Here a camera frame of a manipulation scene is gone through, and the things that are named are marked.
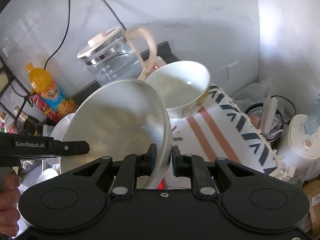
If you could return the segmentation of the person's left hand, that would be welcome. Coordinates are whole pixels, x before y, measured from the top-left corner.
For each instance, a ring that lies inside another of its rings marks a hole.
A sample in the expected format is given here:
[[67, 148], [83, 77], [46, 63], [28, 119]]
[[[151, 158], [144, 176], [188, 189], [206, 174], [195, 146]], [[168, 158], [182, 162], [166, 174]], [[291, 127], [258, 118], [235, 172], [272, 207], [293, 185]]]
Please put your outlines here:
[[16, 205], [20, 199], [19, 176], [12, 171], [5, 180], [6, 187], [1, 192], [1, 234], [7, 237], [15, 237], [19, 231], [17, 224], [20, 213]]

